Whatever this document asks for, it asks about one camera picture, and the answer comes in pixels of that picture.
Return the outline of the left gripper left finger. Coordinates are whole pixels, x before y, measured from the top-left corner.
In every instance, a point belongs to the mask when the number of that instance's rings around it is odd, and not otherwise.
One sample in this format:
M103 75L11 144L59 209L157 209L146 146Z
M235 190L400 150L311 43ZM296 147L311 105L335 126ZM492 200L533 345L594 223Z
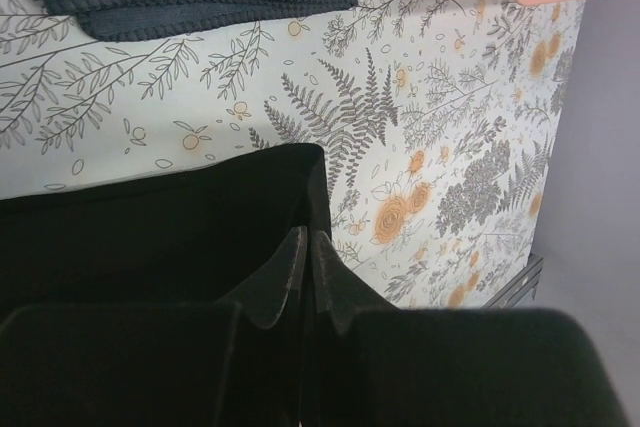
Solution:
M1 325L5 426L295 426L308 234L213 302L55 303Z

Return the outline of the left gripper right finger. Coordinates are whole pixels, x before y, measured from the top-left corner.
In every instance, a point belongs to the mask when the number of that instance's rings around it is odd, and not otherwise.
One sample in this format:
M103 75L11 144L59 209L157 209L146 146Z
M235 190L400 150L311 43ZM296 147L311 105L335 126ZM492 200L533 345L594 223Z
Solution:
M312 236L320 426L624 426L583 328L549 309L407 309Z

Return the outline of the black underwear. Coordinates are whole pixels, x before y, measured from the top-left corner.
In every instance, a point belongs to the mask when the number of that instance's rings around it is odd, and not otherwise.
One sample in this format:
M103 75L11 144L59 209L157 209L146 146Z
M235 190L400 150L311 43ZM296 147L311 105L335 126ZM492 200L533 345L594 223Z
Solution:
M36 303L212 302L301 226L330 228L324 152L315 144L5 200L1 310Z

